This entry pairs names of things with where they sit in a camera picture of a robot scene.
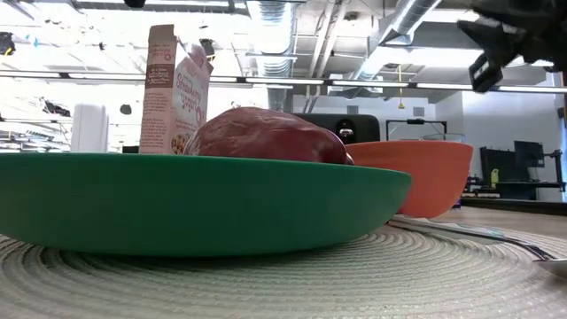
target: round placemat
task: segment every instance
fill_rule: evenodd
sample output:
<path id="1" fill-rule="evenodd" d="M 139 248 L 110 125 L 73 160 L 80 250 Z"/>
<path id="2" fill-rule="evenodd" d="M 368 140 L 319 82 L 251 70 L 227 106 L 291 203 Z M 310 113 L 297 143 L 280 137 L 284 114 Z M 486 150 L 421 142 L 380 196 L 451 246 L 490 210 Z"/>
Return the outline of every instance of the round placemat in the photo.
<path id="1" fill-rule="evenodd" d="M 560 239 L 510 232 L 567 255 Z M 567 283 L 514 246 L 383 227 L 238 259 L 62 252 L 0 237 L 0 318 L 567 318 Z"/>

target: ceiling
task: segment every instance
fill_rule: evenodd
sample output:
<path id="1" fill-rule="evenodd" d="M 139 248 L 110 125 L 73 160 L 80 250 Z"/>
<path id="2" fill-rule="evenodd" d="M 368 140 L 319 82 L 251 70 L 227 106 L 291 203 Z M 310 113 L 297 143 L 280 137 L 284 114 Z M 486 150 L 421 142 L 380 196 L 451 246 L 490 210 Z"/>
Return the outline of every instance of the ceiling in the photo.
<path id="1" fill-rule="evenodd" d="M 395 0 L 349 1 L 346 5 L 348 19 L 333 24 L 337 40 L 323 77 L 356 70 L 368 56 L 368 37 L 377 31 L 378 21 L 391 14 L 396 5 Z M 262 30 L 252 24 L 244 2 L 233 1 L 232 13 L 228 6 L 205 1 L 150 2 L 147 1 L 143 10 L 130 10 L 121 0 L 0 0 L 0 32 L 12 32 L 16 43 L 13 55 L 0 57 L 0 70 L 143 74 L 150 26 L 175 23 L 181 30 L 182 39 L 214 40 L 213 75 L 257 74 L 258 52 L 254 43 Z M 467 67 L 479 51 L 454 25 L 456 19 L 466 14 L 467 3 L 464 0 L 443 1 L 416 30 L 411 52 L 394 48 L 388 54 L 388 61 L 399 64 L 400 68 L 383 67 L 379 76 L 387 81 L 468 83 Z M 318 37 L 318 21 L 327 4 L 328 0 L 297 4 L 297 27 L 292 37 L 291 55 L 293 77 L 308 74 Z M 536 66 L 510 67 L 504 74 L 504 84 L 533 85 L 545 79 L 542 68 Z M 139 105 L 144 93 L 143 88 L 132 85 L 49 84 L 15 82 L 6 78 L 0 78 L 0 85 L 3 87 L 0 98 L 4 100 L 4 109 L 0 108 L 0 112 L 6 114 L 8 107 L 12 113 L 16 113 L 16 109 L 33 111 L 18 113 L 24 117 L 42 114 L 41 106 L 37 106 L 39 97 L 71 109 L 85 100 L 117 106 Z M 294 89 L 296 94 L 301 90 Z M 398 89 L 384 89 L 383 92 L 384 97 L 398 94 Z M 408 97 L 428 97 L 433 103 L 443 98 L 443 94 L 417 89 L 407 92 Z M 234 99 L 241 97 L 242 94 L 234 92 Z M 117 121 L 137 120 L 132 116 Z M 135 131 L 128 132 L 125 135 L 136 134 Z M 64 140 L 63 137 L 65 134 L 58 135 L 59 139 Z"/>

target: desk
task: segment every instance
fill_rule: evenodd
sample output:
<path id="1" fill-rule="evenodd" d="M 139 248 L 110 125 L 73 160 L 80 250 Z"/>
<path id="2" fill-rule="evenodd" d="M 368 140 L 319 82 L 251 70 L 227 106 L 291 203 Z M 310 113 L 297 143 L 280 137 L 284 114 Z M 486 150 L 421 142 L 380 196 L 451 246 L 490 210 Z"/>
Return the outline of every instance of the desk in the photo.
<path id="1" fill-rule="evenodd" d="M 499 182 L 496 183 L 496 190 L 501 198 L 538 200 L 538 188 L 557 188 L 565 187 L 565 183 L 551 182 Z"/>

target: black monitor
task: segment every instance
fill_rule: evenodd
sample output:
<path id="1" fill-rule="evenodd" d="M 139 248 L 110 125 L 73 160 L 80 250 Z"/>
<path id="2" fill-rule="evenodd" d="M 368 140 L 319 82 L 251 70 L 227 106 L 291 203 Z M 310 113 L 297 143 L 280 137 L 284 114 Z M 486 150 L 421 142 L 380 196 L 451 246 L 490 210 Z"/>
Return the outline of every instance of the black monitor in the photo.
<path id="1" fill-rule="evenodd" d="M 518 167 L 545 167 L 542 143 L 514 141 L 514 150 Z"/>

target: cereal box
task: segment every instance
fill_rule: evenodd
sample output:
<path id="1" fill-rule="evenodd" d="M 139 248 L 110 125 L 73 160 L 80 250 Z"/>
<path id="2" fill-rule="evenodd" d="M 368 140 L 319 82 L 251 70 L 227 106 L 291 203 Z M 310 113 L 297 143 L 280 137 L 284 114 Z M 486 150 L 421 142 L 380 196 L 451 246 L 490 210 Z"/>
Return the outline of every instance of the cereal box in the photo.
<path id="1" fill-rule="evenodd" d="M 183 154 L 206 121 L 213 67 L 200 44 L 184 45 L 174 25 L 150 29 L 140 153 Z"/>

